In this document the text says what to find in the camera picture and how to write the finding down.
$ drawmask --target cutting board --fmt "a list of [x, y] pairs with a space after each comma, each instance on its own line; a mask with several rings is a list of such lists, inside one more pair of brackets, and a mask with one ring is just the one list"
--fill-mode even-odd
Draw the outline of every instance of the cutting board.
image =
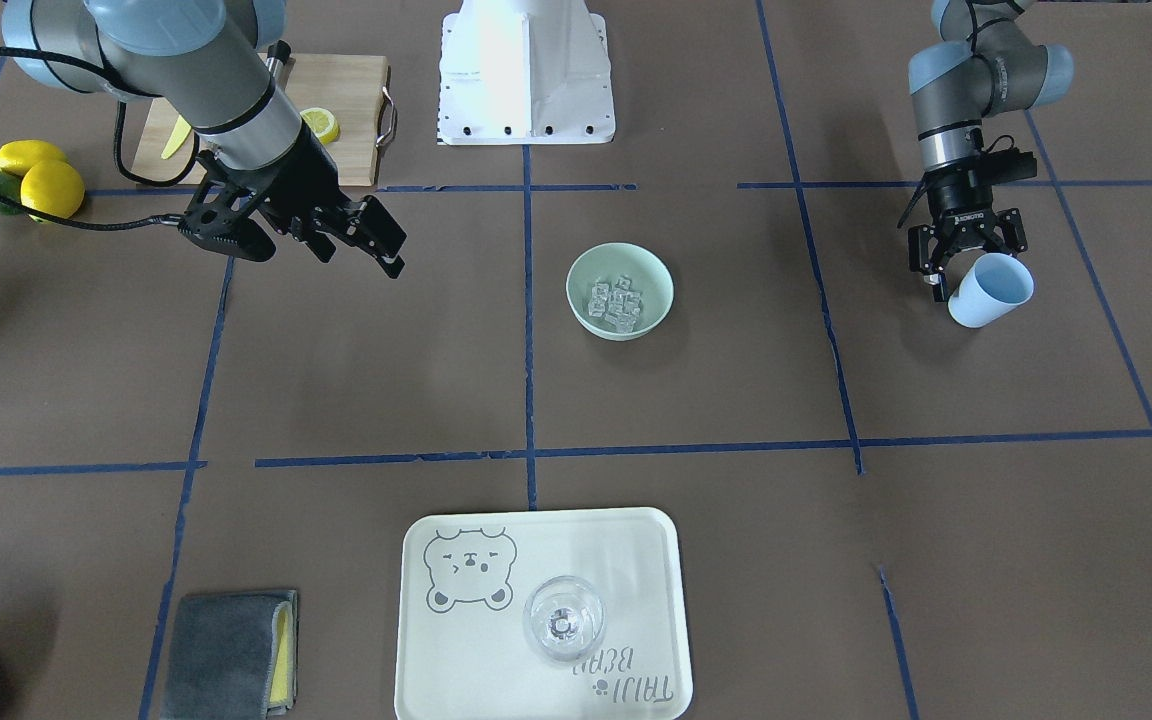
[[[376, 136], [384, 109], [381, 88], [389, 76], [389, 61], [370, 55], [291, 55], [287, 73], [287, 96], [298, 109], [326, 108], [338, 118], [340, 137], [325, 145], [338, 165], [343, 187], [376, 184]], [[172, 136], [177, 112], [162, 97], [150, 104], [145, 132], [136, 147], [132, 173], [147, 179], [173, 179], [194, 145], [188, 138], [174, 156], [161, 159]], [[182, 184], [198, 184], [196, 167]]]

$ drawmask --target clear glass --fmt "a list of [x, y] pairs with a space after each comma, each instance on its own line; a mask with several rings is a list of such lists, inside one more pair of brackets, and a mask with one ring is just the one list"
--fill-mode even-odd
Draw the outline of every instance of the clear glass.
[[548, 579], [526, 599], [526, 637], [545, 655], [575, 662], [602, 639], [602, 598], [571, 575]]

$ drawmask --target yellow lemon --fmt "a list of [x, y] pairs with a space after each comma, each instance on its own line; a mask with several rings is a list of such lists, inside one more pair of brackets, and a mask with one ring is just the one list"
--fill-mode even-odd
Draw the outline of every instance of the yellow lemon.
[[[20, 181], [20, 202], [28, 209], [44, 211], [60, 218], [77, 213], [88, 188], [78, 170], [60, 160], [41, 160]], [[40, 218], [29, 215], [36, 222]]]
[[332, 109], [305, 108], [301, 111], [301, 116], [305, 119], [311, 131], [314, 131], [314, 137], [319, 138], [323, 145], [340, 137], [340, 123], [332, 114]]
[[41, 160], [68, 161], [65, 151], [46, 141], [14, 141], [0, 147], [0, 172], [18, 179]]

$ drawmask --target bowl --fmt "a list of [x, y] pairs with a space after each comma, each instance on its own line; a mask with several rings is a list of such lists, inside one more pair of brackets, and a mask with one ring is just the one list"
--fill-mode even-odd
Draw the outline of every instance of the bowl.
[[[589, 313], [594, 283], [616, 287], [621, 276], [628, 278], [630, 290], [643, 293], [639, 320], [630, 332], [616, 332], [612, 323]], [[628, 242], [608, 242], [590, 247], [567, 270], [567, 305], [585, 329], [604, 340], [626, 341], [643, 338], [669, 313], [673, 306], [673, 276], [652, 251]]]

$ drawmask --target bear drawing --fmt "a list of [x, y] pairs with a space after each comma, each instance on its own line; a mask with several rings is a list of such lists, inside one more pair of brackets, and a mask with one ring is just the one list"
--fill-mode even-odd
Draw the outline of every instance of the bear drawing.
[[503, 611], [513, 601], [509, 569], [518, 548], [513, 538], [500, 532], [488, 535], [483, 529], [457, 530], [444, 536], [439, 530], [425, 546], [425, 566], [433, 586], [429, 589], [429, 608], [450, 611], [456, 602], [484, 602], [493, 611]]

